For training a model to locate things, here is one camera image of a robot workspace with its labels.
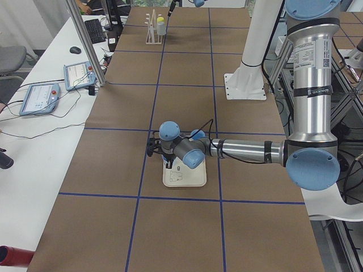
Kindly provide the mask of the blue teach pendant far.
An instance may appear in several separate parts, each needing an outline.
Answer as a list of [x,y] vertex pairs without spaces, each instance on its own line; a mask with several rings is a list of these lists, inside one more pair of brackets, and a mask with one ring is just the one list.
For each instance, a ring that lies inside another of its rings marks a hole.
[[89,61],[63,66],[67,91],[92,86],[96,82],[95,72]]

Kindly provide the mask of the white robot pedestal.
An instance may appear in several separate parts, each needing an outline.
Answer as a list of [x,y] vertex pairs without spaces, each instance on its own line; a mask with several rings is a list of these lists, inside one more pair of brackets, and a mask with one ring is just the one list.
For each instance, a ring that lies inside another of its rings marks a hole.
[[234,73],[224,75],[228,100],[266,99],[262,73],[263,59],[283,6],[282,0],[255,2],[240,66]]

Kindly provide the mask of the grey office chair near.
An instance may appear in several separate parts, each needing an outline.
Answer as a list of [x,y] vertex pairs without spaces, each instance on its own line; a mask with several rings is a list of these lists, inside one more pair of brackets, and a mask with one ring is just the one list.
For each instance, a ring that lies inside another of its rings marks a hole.
[[1,47],[1,80],[16,79],[23,82],[24,79],[12,73],[18,71],[29,56],[34,63],[37,58],[27,53],[25,46]]

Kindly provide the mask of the black computer mouse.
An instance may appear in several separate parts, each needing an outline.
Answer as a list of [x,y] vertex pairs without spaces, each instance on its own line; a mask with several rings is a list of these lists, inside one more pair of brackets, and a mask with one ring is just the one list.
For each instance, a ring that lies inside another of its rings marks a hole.
[[70,49],[69,49],[69,52],[71,54],[81,54],[82,53],[82,49],[77,47],[77,46],[72,46]]

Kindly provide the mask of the blue teach pendant near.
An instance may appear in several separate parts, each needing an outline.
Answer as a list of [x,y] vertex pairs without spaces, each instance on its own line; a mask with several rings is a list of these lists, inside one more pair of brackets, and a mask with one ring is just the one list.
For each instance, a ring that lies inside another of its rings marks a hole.
[[31,84],[20,108],[20,116],[48,114],[54,111],[60,98],[58,83]]

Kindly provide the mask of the red bottle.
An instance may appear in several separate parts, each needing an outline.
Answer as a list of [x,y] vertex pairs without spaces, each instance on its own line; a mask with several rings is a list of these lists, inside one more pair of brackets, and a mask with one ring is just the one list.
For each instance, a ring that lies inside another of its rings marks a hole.
[[1,266],[28,267],[34,251],[1,245]]

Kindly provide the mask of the black water bottle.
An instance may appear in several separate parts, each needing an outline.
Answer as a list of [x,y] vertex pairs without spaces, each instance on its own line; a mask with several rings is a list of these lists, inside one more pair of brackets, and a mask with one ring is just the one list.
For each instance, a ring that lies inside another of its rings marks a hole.
[[0,151],[0,168],[9,169],[13,164],[14,160],[5,154],[6,150],[1,149]]

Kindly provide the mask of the aluminium frame post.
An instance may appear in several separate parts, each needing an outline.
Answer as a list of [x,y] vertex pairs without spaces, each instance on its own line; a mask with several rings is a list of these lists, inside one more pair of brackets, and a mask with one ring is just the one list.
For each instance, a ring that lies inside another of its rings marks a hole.
[[74,23],[74,26],[75,26],[75,29],[79,36],[79,39],[85,49],[88,60],[91,62],[91,66],[94,69],[96,78],[97,78],[100,86],[103,87],[106,83],[105,76],[104,76],[103,70],[101,68],[101,65],[99,63],[99,59],[97,58],[96,52],[95,52],[93,44],[91,42],[91,39],[88,35],[83,18],[79,12],[78,6],[73,0],[65,0],[65,4],[67,7],[67,10],[70,13],[70,16]]

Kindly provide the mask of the black keyboard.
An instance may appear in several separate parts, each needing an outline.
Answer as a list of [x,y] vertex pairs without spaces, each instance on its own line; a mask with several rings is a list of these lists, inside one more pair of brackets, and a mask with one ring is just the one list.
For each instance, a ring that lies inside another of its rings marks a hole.
[[102,25],[99,19],[84,21],[87,33],[93,44],[102,43],[106,40]]

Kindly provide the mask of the blue teach pendant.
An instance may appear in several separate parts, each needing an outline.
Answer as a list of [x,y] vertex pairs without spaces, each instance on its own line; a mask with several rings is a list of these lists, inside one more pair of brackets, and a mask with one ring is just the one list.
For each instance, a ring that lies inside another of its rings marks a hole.
[[60,98],[58,83],[31,84],[20,108],[20,116],[48,114],[54,111]]
[[96,82],[95,72],[89,61],[63,66],[67,91],[92,86]]

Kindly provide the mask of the white plastic cup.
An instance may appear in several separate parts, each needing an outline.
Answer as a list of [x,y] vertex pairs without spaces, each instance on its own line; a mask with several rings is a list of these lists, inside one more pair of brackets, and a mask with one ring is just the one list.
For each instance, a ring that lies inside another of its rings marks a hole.
[[157,22],[157,35],[164,36],[166,34],[166,25],[164,22]]

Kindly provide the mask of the cream cartoon tray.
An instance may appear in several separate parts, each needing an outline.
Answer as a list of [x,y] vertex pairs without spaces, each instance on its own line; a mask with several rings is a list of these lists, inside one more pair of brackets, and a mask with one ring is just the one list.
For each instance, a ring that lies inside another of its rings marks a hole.
[[205,160],[195,169],[190,169],[179,158],[174,160],[171,169],[163,167],[163,184],[166,187],[202,187],[206,182]]

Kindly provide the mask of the seated person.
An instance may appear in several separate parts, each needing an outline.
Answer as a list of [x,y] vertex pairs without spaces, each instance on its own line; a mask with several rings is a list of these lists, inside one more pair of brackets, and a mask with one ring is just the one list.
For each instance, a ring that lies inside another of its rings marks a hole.
[[92,15],[93,11],[87,4],[83,3],[81,0],[75,0],[75,3],[83,14]]

